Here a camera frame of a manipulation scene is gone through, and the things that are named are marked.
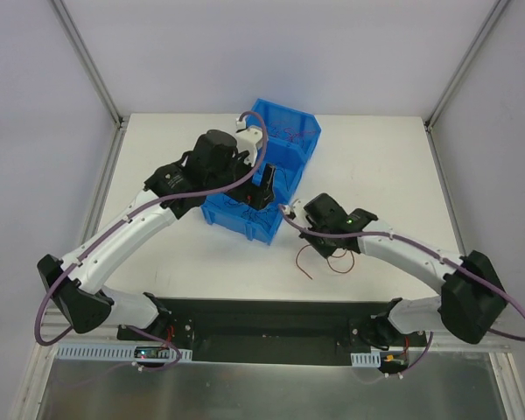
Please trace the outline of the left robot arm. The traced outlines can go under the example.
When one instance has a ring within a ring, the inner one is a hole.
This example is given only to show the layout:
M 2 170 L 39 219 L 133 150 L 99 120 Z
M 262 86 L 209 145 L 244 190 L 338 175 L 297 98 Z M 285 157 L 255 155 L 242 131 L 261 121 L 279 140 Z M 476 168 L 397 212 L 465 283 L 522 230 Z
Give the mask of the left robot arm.
M 202 206 L 209 195 L 225 193 L 255 210 L 269 205 L 275 198 L 275 166 L 264 165 L 261 180 L 253 181 L 265 143 L 256 126 L 233 135 L 210 129 L 179 160 L 158 167 L 130 204 L 80 248 L 61 258 L 45 255 L 38 273 L 71 330 L 88 333 L 108 323 L 133 326 L 147 340 L 161 339 L 169 314 L 154 295 L 113 290 L 106 281 L 152 236 Z

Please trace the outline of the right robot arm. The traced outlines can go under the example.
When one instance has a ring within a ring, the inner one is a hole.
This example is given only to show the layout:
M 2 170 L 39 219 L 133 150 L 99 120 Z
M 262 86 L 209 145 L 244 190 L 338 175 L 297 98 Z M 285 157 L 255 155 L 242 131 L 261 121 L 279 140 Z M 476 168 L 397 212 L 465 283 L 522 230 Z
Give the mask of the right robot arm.
M 396 239 L 384 220 L 367 210 L 347 212 L 330 195 L 321 193 L 308 203 L 293 204 L 293 219 L 306 223 L 301 238 L 328 258 L 344 249 L 379 259 L 420 280 L 435 296 L 392 299 L 379 314 L 359 328 L 367 345 L 387 349 L 419 331 L 448 332 L 468 344 L 482 341 L 505 309 L 495 293 L 502 284 L 489 258 L 432 250 L 417 240 Z

